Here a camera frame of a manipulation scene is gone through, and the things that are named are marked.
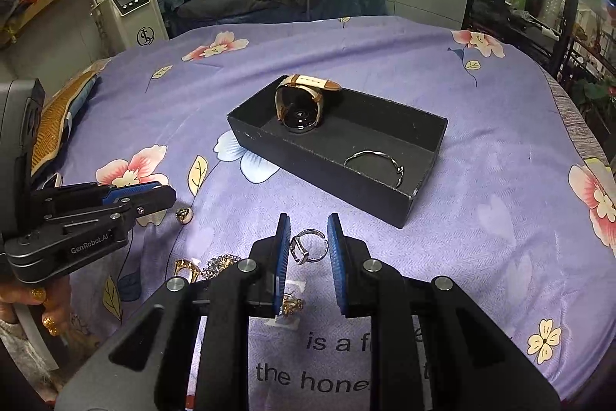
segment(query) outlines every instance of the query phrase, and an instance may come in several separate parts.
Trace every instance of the open black tray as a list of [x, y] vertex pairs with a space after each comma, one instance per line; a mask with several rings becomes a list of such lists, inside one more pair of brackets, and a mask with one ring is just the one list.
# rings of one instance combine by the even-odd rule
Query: open black tray
[[[350, 89], [324, 92], [321, 125], [302, 134], [276, 118], [274, 96], [281, 79], [258, 91], [228, 116], [238, 143], [271, 163], [356, 208], [402, 228], [445, 135], [447, 119]], [[361, 150], [388, 154], [404, 166]]]

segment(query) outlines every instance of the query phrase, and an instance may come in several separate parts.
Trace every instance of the pink flower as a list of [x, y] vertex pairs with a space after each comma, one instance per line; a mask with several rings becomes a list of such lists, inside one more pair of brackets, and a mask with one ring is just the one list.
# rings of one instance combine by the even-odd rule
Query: pink flower
[[504, 58], [503, 46], [491, 35], [470, 30], [452, 30], [452, 36], [458, 44], [466, 44], [468, 48], [477, 48], [486, 57], [494, 52], [497, 58]]
[[597, 237], [616, 254], [616, 209], [599, 180], [588, 167], [572, 166], [569, 185], [590, 208], [590, 221]]
[[160, 173], [152, 174], [167, 152], [165, 145], [158, 144], [137, 152], [130, 163], [116, 159], [96, 171], [96, 181], [101, 185], [117, 187], [158, 181], [168, 185], [169, 179]]
[[248, 46], [248, 39], [235, 40], [233, 32], [220, 32], [212, 44], [209, 46], [199, 46], [196, 50], [183, 56], [182, 59], [190, 61], [197, 58], [207, 58], [208, 56], [219, 55], [225, 51], [242, 50], [246, 46]]

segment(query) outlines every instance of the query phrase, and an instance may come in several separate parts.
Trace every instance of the gold ball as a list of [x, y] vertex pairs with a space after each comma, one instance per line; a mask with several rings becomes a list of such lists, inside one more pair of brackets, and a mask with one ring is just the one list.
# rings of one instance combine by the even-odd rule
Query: gold ball
[[192, 208], [180, 208], [176, 211], [176, 218], [181, 224], [186, 225], [192, 220], [193, 211]]

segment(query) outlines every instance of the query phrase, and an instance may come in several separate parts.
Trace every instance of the purple bedsheet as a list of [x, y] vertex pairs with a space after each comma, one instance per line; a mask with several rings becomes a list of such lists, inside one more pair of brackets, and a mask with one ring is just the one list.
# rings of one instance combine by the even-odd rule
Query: purple bedsheet
[[[404, 229], [236, 144], [227, 113], [292, 73], [449, 119]], [[192, 30], [112, 59], [73, 132], [59, 168], [65, 184], [158, 180], [178, 200], [159, 225], [136, 225], [130, 247], [72, 275], [73, 307], [109, 336], [176, 260], [206, 268], [223, 254], [246, 257], [281, 212], [293, 234], [325, 232], [337, 212], [346, 235], [404, 275], [452, 277], [564, 399], [591, 375], [616, 328], [616, 212], [588, 168], [574, 166], [584, 160], [539, 67], [492, 39], [385, 16]], [[175, 217], [180, 207], [192, 207], [186, 225]], [[291, 262], [288, 280], [304, 310], [250, 324], [251, 409], [367, 410], [369, 321], [340, 316], [328, 258]], [[193, 366], [189, 391], [195, 374]]]

